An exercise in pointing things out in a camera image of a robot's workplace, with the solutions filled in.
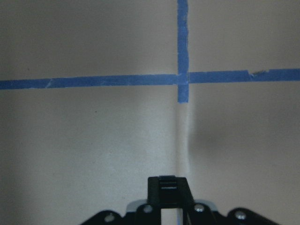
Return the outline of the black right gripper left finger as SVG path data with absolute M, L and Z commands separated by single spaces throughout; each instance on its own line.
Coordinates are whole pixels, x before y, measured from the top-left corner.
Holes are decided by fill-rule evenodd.
M 160 225 L 161 208 L 159 198 L 159 177 L 148 178 L 146 203 L 141 204 L 135 213 L 135 225 Z

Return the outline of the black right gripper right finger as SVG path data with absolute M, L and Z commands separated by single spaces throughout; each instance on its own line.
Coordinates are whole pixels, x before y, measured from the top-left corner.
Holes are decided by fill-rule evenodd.
M 182 209 L 183 225 L 210 225 L 210 208 L 205 202 L 195 201 L 186 178 L 177 177 L 179 208 Z

